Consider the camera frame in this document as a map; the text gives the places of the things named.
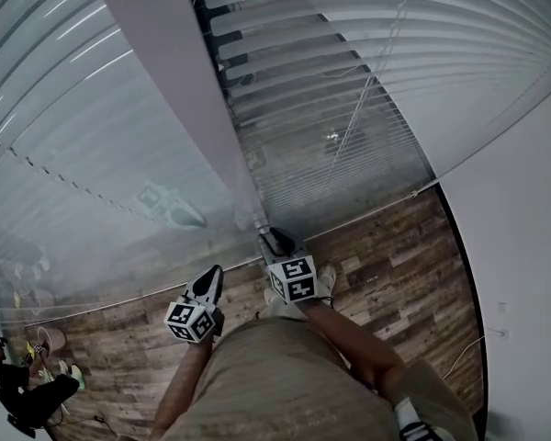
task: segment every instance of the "stool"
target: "stool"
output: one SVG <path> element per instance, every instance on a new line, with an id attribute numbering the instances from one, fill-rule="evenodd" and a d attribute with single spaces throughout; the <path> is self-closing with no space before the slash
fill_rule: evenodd
<path id="1" fill-rule="evenodd" d="M 8 414 L 8 417 L 6 418 L 10 424 L 12 424 L 20 433 L 23 433 L 24 435 L 27 435 L 28 437 L 31 437 L 35 439 L 35 430 L 26 426 L 23 424 L 20 420 L 18 420 L 15 416 Z"/>

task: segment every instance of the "yellow object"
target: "yellow object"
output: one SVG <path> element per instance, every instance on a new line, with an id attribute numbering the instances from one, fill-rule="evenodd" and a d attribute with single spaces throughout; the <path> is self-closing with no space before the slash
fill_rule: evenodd
<path id="1" fill-rule="evenodd" d="M 27 351 L 30 354 L 30 357 L 35 359 L 35 348 L 33 348 L 33 345 L 29 342 L 27 342 Z"/>

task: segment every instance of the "person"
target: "person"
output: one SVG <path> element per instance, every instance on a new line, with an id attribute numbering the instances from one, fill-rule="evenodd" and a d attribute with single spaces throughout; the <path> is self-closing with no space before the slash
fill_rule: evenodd
<path id="1" fill-rule="evenodd" d="M 149 439 L 476 441 L 465 406 L 428 363 L 408 367 L 325 303 L 335 278 L 324 266 L 320 297 L 296 305 L 267 289 L 258 319 L 214 349 L 212 336 L 190 345 Z"/>
<path id="2" fill-rule="evenodd" d="M 7 340 L 0 337 L 0 402 L 21 423 L 30 428 L 41 428 L 64 401 L 84 387 L 82 373 L 78 366 L 73 365 L 71 373 L 64 370 L 53 382 L 20 393 L 19 388 L 24 390 L 29 378 L 36 376 L 43 367 L 49 348 L 44 343 L 28 367 L 17 367 L 4 363 L 6 343 Z"/>

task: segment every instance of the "black shirt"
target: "black shirt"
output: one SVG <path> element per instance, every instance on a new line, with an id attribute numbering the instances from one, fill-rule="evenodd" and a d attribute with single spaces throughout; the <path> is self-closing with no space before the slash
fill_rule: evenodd
<path id="1" fill-rule="evenodd" d="M 28 385 L 28 367 L 16 367 L 0 361 L 0 402 L 13 415 L 22 411 L 22 395 L 19 387 Z"/>

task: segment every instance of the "green shoe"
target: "green shoe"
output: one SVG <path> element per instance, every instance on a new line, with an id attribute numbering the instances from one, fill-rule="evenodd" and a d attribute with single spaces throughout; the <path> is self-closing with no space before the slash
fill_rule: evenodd
<path id="1" fill-rule="evenodd" d="M 78 381 L 80 384 L 80 390 L 85 389 L 84 376 L 82 376 L 82 371 L 75 364 L 72 365 L 72 378 Z"/>

